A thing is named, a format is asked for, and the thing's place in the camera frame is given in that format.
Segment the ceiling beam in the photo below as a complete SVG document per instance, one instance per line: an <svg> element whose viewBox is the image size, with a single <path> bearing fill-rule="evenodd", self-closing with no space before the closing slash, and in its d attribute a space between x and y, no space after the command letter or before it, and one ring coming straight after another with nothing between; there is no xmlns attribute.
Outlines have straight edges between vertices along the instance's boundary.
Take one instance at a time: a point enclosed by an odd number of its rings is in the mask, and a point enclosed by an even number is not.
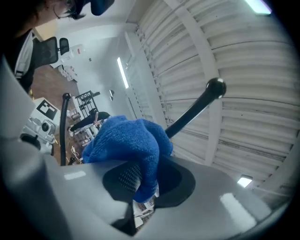
<svg viewBox="0 0 300 240"><path fill-rule="evenodd" d="M145 52L140 51L142 49L140 39L134 32L125 32L125 39L130 49L131 56L134 59L132 64L135 64L139 80L142 81L141 85L144 87L143 90L146 93L147 102L149 104L153 120L166 129L167 124L165 121L165 115L160 103L152 71L148 64Z"/></svg>
<svg viewBox="0 0 300 240"><path fill-rule="evenodd" d="M208 82L211 78L219 77L215 57L211 51L202 29L198 27L196 20L192 17L187 8L178 0L164 0L175 12L182 24L190 34L193 43L198 51L204 71L205 79ZM216 100L209 106L209 139L205 155L205 165L211 165L217 151L217 145L221 131L222 121L222 100Z"/></svg>
<svg viewBox="0 0 300 240"><path fill-rule="evenodd" d="M289 154L280 165L280 167L262 184L259 188L276 192L279 187L285 184L288 179L298 172L300 168L300 134L298 135ZM268 192L257 193L260 197L264 197Z"/></svg>

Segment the blue towel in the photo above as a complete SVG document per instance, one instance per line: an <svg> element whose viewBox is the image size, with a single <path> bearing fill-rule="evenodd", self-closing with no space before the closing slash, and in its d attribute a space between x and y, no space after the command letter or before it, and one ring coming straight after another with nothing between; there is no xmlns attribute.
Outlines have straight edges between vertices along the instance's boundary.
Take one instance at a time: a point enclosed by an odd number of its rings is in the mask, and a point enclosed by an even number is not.
<svg viewBox="0 0 300 240"><path fill-rule="evenodd" d="M158 124L144 119L129 121L125 116L116 116L102 125L95 139L84 149L82 157L85 163L138 161L142 182L134 200L145 203L157 188L159 155L169 156L172 151L172 143Z"/></svg>

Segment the black rod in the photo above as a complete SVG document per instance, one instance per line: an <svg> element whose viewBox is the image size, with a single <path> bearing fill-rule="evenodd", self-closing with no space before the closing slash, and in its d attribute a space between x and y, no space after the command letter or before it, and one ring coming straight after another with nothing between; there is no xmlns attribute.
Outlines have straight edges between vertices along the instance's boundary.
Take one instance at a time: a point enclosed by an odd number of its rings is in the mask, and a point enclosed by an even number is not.
<svg viewBox="0 0 300 240"><path fill-rule="evenodd" d="M60 165L66 165L66 142L65 142L65 129L66 129L66 118L67 118L67 109L68 103L71 99L69 93L64 93L62 95L62 107L60 112Z"/></svg>
<svg viewBox="0 0 300 240"><path fill-rule="evenodd" d="M190 121L197 117L209 104L218 98L222 98L226 93L226 84L221 78L212 78L206 84L204 93L182 114L165 133L169 138L174 137L181 131Z"/></svg>

